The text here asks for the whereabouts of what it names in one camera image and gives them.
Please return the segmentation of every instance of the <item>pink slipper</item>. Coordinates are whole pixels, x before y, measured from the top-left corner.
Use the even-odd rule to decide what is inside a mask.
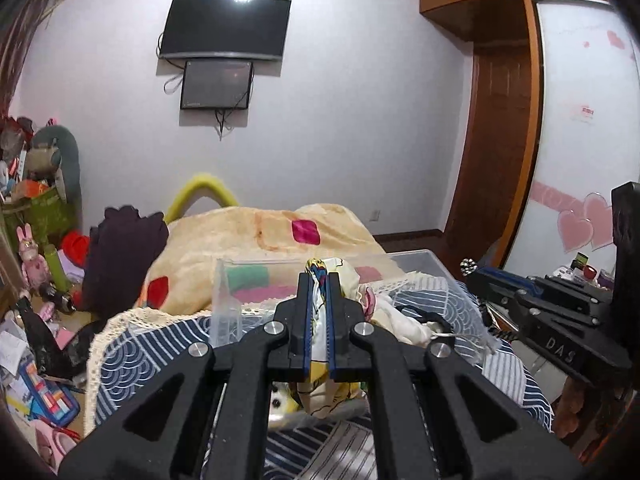
[[[57,473],[62,459],[76,446],[76,441],[42,420],[32,420],[31,425],[36,430],[40,456],[51,470]]]

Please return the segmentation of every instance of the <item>bottle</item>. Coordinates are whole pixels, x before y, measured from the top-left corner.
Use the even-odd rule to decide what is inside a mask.
[[[41,285],[38,292],[43,300],[53,302],[56,309],[63,314],[71,314],[76,310],[74,307],[74,300],[71,298],[71,295],[67,292],[60,292],[59,290],[56,290],[56,287],[50,283],[44,283]]]
[[[53,283],[56,284],[56,289],[60,292],[68,292],[70,283],[62,269],[55,245],[48,244],[44,247],[44,259],[47,261],[49,273],[53,278]]]

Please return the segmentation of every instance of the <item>pink square pattern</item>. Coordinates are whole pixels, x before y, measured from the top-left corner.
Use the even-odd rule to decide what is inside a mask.
[[[313,220],[293,220],[291,231],[299,244],[320,245],[320,233]]]

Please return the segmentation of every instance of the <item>orange item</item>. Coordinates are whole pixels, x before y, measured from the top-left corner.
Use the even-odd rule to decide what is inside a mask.
[[[47,184],[42,184],[35,180],[21,180],[15,185],[11,192],[11,196],[15,200],[20,200],[21,198],[35,198],[44,193],[47,189],[49,189]]]

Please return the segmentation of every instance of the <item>black monitor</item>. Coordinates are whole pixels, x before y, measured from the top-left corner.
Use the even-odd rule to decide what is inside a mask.
[[[173,0],[161,59],[282,59],[291,0]]]
[[[246,110],[254,64],[240,59],[190,59],[184,65],[182,110]]]

